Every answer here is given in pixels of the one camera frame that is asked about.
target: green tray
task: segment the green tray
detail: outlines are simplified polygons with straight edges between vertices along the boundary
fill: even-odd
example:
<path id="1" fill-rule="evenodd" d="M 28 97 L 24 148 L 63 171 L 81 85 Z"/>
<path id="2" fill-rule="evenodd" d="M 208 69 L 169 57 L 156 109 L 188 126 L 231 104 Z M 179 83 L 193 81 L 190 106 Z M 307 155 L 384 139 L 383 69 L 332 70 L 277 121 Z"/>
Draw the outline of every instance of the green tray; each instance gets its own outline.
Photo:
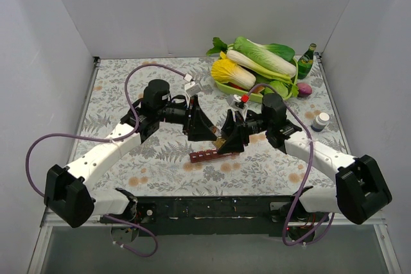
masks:
<path id="1" fill-rule="evenodd" d="M 297 73 L 296 73 L 295 76 L 293 77 L 293 82 L 295 83 L 295 82 L 297 81 L 297 78 L 298 78 L 298 64 L 297 64 L 297 61 L 295 61 L 295 59 L 293 59 L 293 60 L 291 61 L 291 63 L 297 68 Z M 244 95 L 244 94 L 247 94 L 247 91 L 230 87 L 230 86 L 228 86 L 228 85 L 226 85 L 226 84 L 224 84 L 224 83 L 220 83 L 220 82 L 218 82 L 218 81 L 216 81 L 216 80 L 215 80 L 215 83 L 216 83 L 217 88 L 218 88 L 220 91 L 222 91 L 222 92 L 224 92 L 224 93 L 226 93 L 226 94 L 237 94 L 237 95 L 239 95 L 239 96 L 242 96 L 242 95 Z M 257 103 L 261 103 L 262 100 L 263 100 L 263 95 L 262 95 L 262 94 L 252 93 L 251 96 L 250 96 L 250 101 L 257 102 Z"/>

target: green glass bottle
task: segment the green glass bottle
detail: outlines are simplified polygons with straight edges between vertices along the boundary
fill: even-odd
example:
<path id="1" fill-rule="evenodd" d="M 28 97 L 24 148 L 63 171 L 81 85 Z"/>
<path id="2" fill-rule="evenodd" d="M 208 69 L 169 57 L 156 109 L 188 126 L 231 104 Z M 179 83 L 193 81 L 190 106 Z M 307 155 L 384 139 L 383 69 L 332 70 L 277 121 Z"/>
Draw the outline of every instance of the green glass bottle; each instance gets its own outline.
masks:
<path id="1" fill-rule="evenodd" d="M 298 79 L 301 80 L 307 77 L 308 73 L 311 71 L 314 62 L 314 50 L 317 45 L 312 43 L 308 50 L 301 56 L 298 60 Z"/>

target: red item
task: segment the red item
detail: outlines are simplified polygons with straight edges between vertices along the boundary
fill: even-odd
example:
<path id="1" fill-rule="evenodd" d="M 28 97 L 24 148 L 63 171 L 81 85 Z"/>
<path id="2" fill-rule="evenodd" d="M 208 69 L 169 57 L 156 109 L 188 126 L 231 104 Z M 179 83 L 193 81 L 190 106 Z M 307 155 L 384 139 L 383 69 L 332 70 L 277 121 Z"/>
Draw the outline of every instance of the red item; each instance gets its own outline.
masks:
<path id="1" fill-rule="evenodd" d="M 244 94 L 244 95 L 241 97 L 241 102 L 246 103 L 246 102 L 249 101 L 249 99 L 250 99 L 249 96 L 246 95 L 246 94 Z"/>
<path id="2" fill-rule="evenodd" d="M 313 93 L 313 89 L 307 83 L 297 83 L 297 87 L 299 98 L 306 98 Z"/>
<path id="3" fill-rule="evenodd" d="M 241 88 L 240 86 L 237 86 L 237 85 L 235 85 L 235 84 L 233 84 L 233 83 L 228 83 L 228 86 L 230 86 L 230 87 L 232 87 L 232 88 L 235 88 L 235 89 L 239 89 L 239 90 L 245 91 L 245 89 L 243 89 L 243 88 Z"/>
<path id="4" fill-rule="evenodd" d="M 205 160 L 215 160 L 217 158 L 230 157 L 233 155 L 238 155 L 238 153 L 218 154 L 217 149 L 211 149 L 211 150 L 193 152 L 193 153 L 190 153 L 189 155 L 190 155 L 190 162 L 197 163 L 197 162 L 203 162 Z"/>

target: glass panel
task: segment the glass panel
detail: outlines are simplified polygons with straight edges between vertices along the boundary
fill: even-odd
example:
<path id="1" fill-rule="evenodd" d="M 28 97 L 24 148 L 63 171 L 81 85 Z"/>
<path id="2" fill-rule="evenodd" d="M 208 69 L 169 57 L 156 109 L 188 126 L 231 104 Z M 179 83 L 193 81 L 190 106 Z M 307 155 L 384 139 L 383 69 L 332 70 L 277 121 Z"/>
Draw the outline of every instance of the glass panel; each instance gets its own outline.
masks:
<path id="1" fill-rule="evenodd" d="M 388 273 L 372 225 L 333 226 L 319 243 L 286 247 L 266 235 L 164 235 L 140 258 L 112 244 L 110 227 L 55 227 L 42 273 Z M 153 241 L 132 244 L 149 252 Z"/>

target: small jar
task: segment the small jar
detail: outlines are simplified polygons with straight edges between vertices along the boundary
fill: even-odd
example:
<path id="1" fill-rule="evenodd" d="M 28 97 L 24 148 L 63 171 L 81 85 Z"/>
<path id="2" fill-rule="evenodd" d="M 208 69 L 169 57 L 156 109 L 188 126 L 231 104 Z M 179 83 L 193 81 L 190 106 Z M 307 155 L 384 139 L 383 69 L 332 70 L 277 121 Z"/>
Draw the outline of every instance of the small jar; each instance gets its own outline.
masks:
<path id="1" fill-rule="evenodd" d="M 329 115 L 325 112 L 322 112 L 317 117 L 315 117 L 313 124 L 311 124 L 311 128 L 313 131 L 321 132 L 329 123 Z"/>

